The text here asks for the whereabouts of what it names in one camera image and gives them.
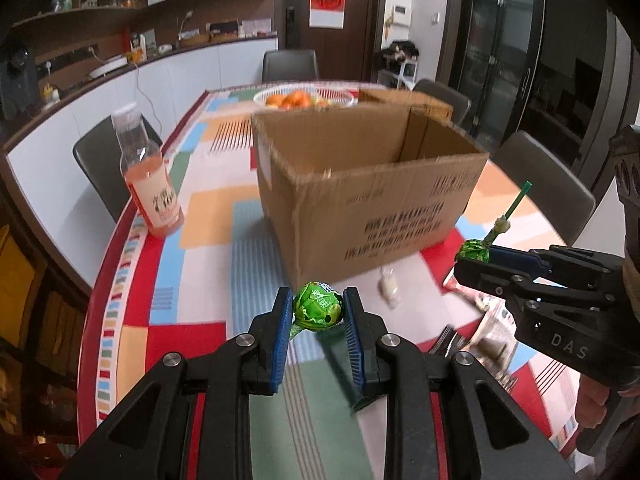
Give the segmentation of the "person's right hand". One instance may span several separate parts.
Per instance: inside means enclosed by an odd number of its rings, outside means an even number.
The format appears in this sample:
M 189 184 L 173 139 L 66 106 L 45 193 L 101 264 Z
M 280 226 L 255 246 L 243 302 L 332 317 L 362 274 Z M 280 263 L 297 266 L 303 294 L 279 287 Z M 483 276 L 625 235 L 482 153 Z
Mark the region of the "person's right hand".
M 582 428 L 593 429 L 604 421 L 606 415 L 606 401 L 610 389 L 600 382 L 582 375 L 579 378 L 579 388 L 575 406 L 575 417 Z

